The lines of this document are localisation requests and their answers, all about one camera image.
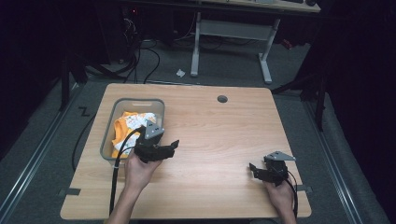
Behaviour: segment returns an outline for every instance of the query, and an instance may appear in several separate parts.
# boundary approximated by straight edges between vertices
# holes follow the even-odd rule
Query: white paper scrap
[[[176,75],[179,76],[179,77],[184,77],[185,74],[186,74],[186,73],[183,72],[183,71],[181,71],[181,69],[178,69],[178,71],[177,71],[177,73],[176,73]]]

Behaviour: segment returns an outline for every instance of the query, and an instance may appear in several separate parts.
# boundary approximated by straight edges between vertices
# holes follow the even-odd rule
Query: gray carpet floor
[[[203,42],[198,77],[190,77],[191,41],[182,41],[172,48],[158,43],[152,50],[160,56],[158,68],[148,79],[148,83],[179,83],[192,85],[263,87],[274,89],[294,79],[309,46],[284,49],[273,45],[268,64],[273,83],[263,83],[262,71],[257,53],[261,42],[245,43],[241,40],[229,40],[233,44],[219,44],[213,41]],[[155,42],[144,43],[145,47]],[[136,74],[138,83],[156,66],[158,57],[150,50],[142,49]],[[108,68],[116,70],[122,64],[111,64]],[[186,72],[178,77],[176,72]],[[94,116],[106,85],[120,82],[105,77],[90,75],[85,85],[74,86],[72,101],[63,114],[59,129],[52,134],[47,143],[43,160],[32,173],[28,186],[18,203],[7,217],[7,223],[103,223],[103,220],[62,220],[60,211],[64,202],[63,190],[67,189],[73,178],[72,161],[78,163],[91,125],[83,132]],[[134,73],[128,83],[134,82]],[[334,156],[338,168],[346,182],[350,196],[356,204],[361,223],[389,223],[385,213],[377,203],[364,174],[354,159],[343,136],[329,97],[326,98],[326,110],[323,117],[323,133],[318,133],[313,125],[309,108],[315,102],[301,102],[298,91],[285,91],[274,95],[276,106],[290,142],[291,150],[297,158],[297,166],[305,185],[310,189],[307,195],[312,207],[310,217],[299,218],[298,223],[353,223],[348,217],[343,200],[332,179],[331,169],[323,153],[323,139]],[[61,85],[54,87],[42,105],[29,120],[29,125],[7,156],[0,162],[0,202],[7,200],[14,184],[23,174],[30,158],[42,145],[42,139],[51,123],[59,116],[61,104]],[[278,219],[261,220],[194,220],[194,223],[280,223]],[[155,223],[192,223],[192,220],[160,220]]]

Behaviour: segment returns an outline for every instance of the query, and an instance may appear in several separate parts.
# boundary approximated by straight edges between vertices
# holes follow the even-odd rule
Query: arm
[[[129,222],[137,198],[160,164],[161,161],[143,163],[134,153],[129,154],[125,162],[125,187],[107,224]]]
[[[297,220],[293,213],[293,191],[286,181],[281,185],[275,186],[274,183],[262,181],[270,195],[271,203],[279,213],[282,222],[285,224],[296,224]]]

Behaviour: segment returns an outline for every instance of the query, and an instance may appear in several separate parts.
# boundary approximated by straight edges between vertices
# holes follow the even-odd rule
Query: table hole
[[[220,102],[220,103],[227,103],[227,101],[228,101],[228,98],[227,98],[227,96],[225,96],[225,95],[220,95],[220,96],[218,96],[218,101]]]

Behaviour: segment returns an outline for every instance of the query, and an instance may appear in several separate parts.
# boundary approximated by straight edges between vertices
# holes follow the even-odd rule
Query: clear plastic bin
[[[113,106],[113,109],[108,120],[106,127],[105,136],[102,141],[100,148],[100,154],[102,157],[109,161],[110,164],[114,164],[116,158],[112,158],[114,146],[111,142],[116,137],[114,130],[114,122],[116,119],[122,117],[123,112],[136,112],[136,113],[153,113],[155,114],[157,125],[163,126],[163,115],[165,112],[165,104],[160,99],[132,99],[132,98],[121,98]]]

